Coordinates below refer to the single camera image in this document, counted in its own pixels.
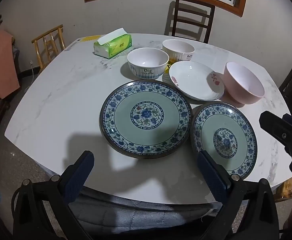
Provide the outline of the bamboo chair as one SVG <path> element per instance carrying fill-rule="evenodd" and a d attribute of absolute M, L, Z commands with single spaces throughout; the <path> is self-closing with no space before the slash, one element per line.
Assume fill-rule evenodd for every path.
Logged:
<path fill-rule="evenodd" d="M 39 65 L 39 74 L 62 52 L 66 46 L 63 25 L 58 25 L 32 40 Z"/>

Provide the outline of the white bowl blue base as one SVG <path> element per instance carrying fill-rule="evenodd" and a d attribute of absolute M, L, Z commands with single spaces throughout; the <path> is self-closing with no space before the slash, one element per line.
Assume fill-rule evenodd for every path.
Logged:
<path fill-rule="evenodd" d="M 138 48 L 127 55 L 129 69 L 140 79 L 157 79 L 165 71 L 169 56 L 157 48 Z"/>

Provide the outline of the pink bowl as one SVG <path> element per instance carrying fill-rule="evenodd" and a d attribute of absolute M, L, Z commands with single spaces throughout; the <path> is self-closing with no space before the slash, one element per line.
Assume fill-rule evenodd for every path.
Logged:
<path fill-rule="evenodd" d="M 244 105 L 251 105 L 265 95 L 260 80 L 246 67 L 227 62 L 223 72 L 223 83 L 230 96 Z"/>

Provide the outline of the yellow corner label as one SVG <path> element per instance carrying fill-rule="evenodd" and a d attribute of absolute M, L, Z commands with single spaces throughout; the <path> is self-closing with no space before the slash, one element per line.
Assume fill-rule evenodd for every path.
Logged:
<path fill-rule="evenodd" d="M 91 41 L 91 40 L 98 40 L 101 36 L 100 35 L 93 35 L 93 36 L 87 36 L 79 38 L 77 41 L 85 42 L 85 41 Z"/>

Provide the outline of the grey chair cushion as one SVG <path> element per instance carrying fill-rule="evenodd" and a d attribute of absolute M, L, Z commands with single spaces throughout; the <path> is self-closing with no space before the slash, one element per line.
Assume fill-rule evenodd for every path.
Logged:
<path fill-rule="evenodd" d="M 93 239 L 145 239 L 177 235 L 177 227 L 203 232 L 220 203 L 160 204 L 142 202 L 84 188 L 69 208 Z"/>

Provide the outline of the white plate pink flowers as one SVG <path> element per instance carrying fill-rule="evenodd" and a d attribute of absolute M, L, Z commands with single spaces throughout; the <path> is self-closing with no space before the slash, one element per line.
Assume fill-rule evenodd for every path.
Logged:
<path fill-rule="evenodd" d="M 169 68 L 171 82 L 183 94 L 199 101 L 215 101 L 224 95 L 224 84 L 218 73 L 193 61 L 175 62 Z"/>

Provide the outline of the yellow hot warning sticker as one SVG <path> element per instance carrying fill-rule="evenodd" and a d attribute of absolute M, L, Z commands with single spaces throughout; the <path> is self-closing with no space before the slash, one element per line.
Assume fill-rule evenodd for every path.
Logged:
<path fill-rule="evenodd" d="M 170 68 L 175 62 L 177 62 L 178 60 L 174 59 L 174 58 L 170 58 L 168 63 L 167 63 L 167 67 Z"/>

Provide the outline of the small blue floral plate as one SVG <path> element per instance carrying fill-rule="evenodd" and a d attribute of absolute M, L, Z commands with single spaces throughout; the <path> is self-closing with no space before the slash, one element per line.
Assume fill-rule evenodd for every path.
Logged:
<path fill-rule="evenodd" d="M 254 129 L 246 116 L 228 103 L 199 107 L 192 120 L 191 141 L 195 153 L 206 151 L 230 175 L 245 179 L 255 166 L 258 145 Z"/>

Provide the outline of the white bowl orange base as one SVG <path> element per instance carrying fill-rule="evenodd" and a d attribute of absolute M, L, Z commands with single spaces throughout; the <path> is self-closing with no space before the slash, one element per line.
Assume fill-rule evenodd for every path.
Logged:
<path fill-rule="evenodd" d="M 185 41 L 169 39 L 162 42 L 162 50 L 169 56 L 169 61 L 190 61 L 195 53 L 195 48 Z"/>

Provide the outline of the large blue floral plate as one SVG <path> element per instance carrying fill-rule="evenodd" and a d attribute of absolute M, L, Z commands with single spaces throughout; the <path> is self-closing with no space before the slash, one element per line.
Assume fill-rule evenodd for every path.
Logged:
<path fill-rule="evenodd" d="M 156 159 L 189 137 L 193 111 L 186 98 L 161 81 L 137 80 L 116 88 L 103 103 L 100 129 L 121 154 Z"/>

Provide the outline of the green tissue box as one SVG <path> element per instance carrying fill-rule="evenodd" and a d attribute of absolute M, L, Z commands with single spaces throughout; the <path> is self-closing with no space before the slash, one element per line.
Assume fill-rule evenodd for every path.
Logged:
<path fill-rule="evenodd" d="M 111 59 L 132 46 L 132 37 L 123 28 L 100 37 L 93 44 L 94 55 Z"/>

